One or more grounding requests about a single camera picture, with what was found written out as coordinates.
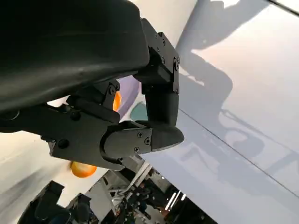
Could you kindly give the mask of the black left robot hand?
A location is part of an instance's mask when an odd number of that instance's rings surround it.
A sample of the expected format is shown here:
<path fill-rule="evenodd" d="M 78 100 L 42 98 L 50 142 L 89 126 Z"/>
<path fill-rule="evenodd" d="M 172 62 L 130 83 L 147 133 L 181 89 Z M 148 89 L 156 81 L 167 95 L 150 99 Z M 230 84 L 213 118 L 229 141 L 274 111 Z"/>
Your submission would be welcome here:
<path fill-rule="evenodd" d="M 0 130 L 50 155 L 120 171 L 184 141 L 179 55 L 128 0 L 0 3 Z"/>

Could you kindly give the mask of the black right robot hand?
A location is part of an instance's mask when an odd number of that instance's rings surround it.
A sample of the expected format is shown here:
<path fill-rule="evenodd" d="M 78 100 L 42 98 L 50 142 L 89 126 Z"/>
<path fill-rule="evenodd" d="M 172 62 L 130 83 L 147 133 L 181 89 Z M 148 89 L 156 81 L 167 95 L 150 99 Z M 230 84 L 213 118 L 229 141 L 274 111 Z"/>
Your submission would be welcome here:
<path fill-rule="evenodd" d="M 64 186 L 50 181 L 28 204 L 19 224 L 89 224 L 92 220 L 90 198 L 76 195 L 66 207 L 57 204 Z"/>

